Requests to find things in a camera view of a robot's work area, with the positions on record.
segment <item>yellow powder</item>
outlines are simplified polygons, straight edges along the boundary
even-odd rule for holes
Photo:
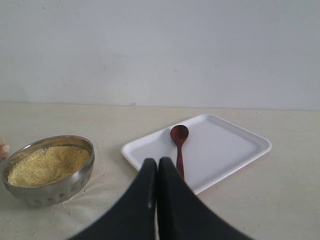
[[[9,172],[8,182],[19,187],[38,187],[64,179],[81,169],[90,154],[77,146],[52,146],[31,153]]]

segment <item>white tray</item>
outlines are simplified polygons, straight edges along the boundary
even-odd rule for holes
[[[271,150],[271,143],[217,116],[203,114],[125,144],[122,155],[137,170],[144,159],[159,162],[170,157],[176,164],[177,147],[170,130],[175,125],[189,128],[182,146],[184,179],[195,194],[206,190]]]

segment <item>white wall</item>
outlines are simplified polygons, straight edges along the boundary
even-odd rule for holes
[[[0,0],[0,101],[320,110],[319,0]]]

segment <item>metal bowl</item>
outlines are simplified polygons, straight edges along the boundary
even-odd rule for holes
[[[89,152],[90,158],[77,172],[56,182],[36,187],[20,187],[8,183],[9,172],[16,163],[34,151],[55,146],[82,148]],[[72,135],[54,136],[31,143],[15,152],[5,161],[1,177],[6,189],[17,199],[33,207],[46,207],[62,203],[80,192],[91,177],[94,161],[94,147],[89,140]]]

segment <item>white table surface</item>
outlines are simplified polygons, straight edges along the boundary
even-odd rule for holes
[[[86,192],[64,205],[46,209],[26,208],[1,183],[0,239],[65,239],[88,226],[117,201],[137,175],[122,157],[121,147],[199,114],[217,115],[261,135],[272,142],[272,150],[198,197],[223,219],[257,240],[318,240],[319,111],[3,102],[0,136],[11,146],[12,153],[42,138],[79,135],[94,144],[96,167]],[[93,187],[101,179],[99,187]],[[99,206],[94,203],[97,196],[103,198]],[[74,205],[77,200],[90,203],[91,207],[81,212],[82,206]]]

